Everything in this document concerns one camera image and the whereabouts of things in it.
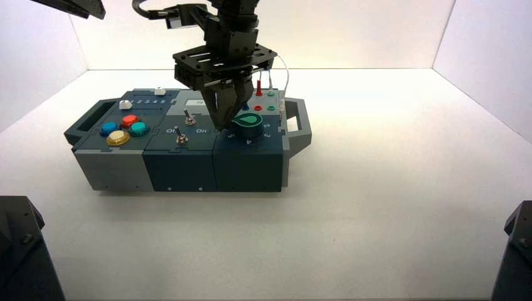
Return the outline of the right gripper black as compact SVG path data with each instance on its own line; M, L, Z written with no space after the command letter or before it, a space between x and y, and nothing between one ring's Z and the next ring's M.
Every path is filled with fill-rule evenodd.
M252 97L252 77L246 76L271 69L277 57L277 52L258 44L257 38L257 28L237 31L218 18L208 18L205 44L173 54L174 78L190 89L202 89L216 130L223 130L230 113L231 119L234 118ZM235 84L221 83L235 78L239 78Z

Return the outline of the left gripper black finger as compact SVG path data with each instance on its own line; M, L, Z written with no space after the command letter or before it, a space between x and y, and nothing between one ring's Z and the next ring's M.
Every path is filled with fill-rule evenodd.
M90 16L104 19L106 15L106 10L100 0L33 0L33 2L84 19L88 19Z

